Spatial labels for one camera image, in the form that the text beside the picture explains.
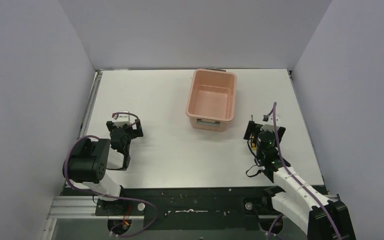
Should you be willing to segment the black yellow screwdriver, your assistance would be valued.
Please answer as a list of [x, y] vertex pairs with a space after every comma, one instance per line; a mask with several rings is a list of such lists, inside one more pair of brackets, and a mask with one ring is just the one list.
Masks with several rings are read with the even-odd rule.
[[[253, 124], [252, 126], [254, 126], [255, 121], [254, 121], [254, 117], [253, 117], [253, 115], [251, 115], [251, 121], [252, 121], [252, 124]], [[252, 130], [252, 131], [251, 131], [251, 135], [250, 135], [250, 146], [251, 146], [251, 148], [252, 148], [253, 150], [256, 148], [254, 138], [255, 138], [255, 134], [254, 134], [254, 131]]]

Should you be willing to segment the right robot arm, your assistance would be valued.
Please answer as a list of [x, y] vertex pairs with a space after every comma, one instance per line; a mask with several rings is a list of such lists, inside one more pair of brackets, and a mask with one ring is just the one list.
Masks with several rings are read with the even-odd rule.
[[257, 173], [280, 188], [266, 192], [266, 204], [296, 224], [308, 240], [356, 239], [348, 207], [323, 195], [280, 156], [278, 144], [285, 131], [250, 120], [244, 133]]

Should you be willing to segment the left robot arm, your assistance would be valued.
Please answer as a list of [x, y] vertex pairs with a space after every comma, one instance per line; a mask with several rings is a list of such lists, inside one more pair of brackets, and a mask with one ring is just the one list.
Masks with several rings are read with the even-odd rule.
[[131, 141], [143, 137], [141, 122], [136, 119], [106, 122], [109, 138], [85, 136], [78, 139], [62, 167], [67, 182], [83, 184], [98, 196], [98, 207], [114, 215], [124, 215], [130, 203], [124, 188], [115, 183], [107, 170], [125, 171], [129, 167]]

